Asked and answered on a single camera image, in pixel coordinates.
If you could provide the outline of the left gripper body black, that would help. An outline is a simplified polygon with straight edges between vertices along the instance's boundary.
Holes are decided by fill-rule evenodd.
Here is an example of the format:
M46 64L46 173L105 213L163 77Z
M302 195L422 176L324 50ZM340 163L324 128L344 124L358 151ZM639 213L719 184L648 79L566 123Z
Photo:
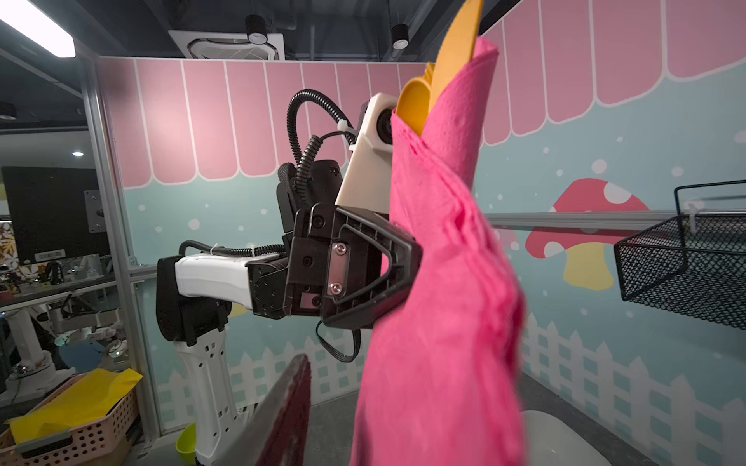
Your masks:
M349 320L349 311L332 295L329 281L332 238L349 211L328 203L295 211L279 256L247 264L254 315L272 320Z

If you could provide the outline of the white plastic tub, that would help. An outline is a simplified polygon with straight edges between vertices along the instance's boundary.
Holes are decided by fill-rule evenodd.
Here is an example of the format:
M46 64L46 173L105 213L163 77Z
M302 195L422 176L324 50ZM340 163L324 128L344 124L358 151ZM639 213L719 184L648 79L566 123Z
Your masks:
M611 463L565 423L540 411L523 411L526 465L610 466Z

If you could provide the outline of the orange plastic knife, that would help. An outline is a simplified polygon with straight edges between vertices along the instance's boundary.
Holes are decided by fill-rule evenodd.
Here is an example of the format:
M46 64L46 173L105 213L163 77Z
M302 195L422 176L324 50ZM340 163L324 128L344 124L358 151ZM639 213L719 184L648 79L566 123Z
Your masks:
M449 83L472 60L483 5L483 0L467 0L449 27L432 73L430 111Z

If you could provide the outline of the pink paper napkin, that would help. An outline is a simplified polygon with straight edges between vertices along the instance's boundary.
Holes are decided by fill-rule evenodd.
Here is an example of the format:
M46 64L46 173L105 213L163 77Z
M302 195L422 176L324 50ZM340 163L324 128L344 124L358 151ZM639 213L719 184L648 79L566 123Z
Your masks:
M411 292L375 323L355 465L521 465L524 293L472 196L498 50L478 39L422 132L392 118L390 220L422 246Z

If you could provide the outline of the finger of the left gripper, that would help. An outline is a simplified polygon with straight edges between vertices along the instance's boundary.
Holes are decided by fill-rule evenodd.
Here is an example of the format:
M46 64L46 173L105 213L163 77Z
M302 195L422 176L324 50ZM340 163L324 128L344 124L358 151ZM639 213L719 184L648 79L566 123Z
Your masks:
M335 208L322 321L342 329L373 327L406 301L422 257L416 240L381 215Z

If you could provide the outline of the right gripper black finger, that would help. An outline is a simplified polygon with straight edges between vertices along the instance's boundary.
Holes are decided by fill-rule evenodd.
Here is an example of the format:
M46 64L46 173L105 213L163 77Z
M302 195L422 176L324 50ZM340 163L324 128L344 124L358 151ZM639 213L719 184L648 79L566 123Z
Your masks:
M306 355L297 355L216 463L301 466L310 407L311 366Z

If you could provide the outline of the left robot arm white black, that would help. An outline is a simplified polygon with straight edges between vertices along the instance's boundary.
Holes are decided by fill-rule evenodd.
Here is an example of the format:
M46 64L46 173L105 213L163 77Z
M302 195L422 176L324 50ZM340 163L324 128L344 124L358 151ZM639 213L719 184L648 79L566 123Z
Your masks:
M184 242L157 264L157 323L188 371L199 465L299 465L311 403L311 366L297 355L250 415L239 412L225 358L234 306L281 320L361 333L402 305L423 251L390 222L393 96L374 95L349 118L324 93L293 95L293 160L278 171L278 245L232 249Z

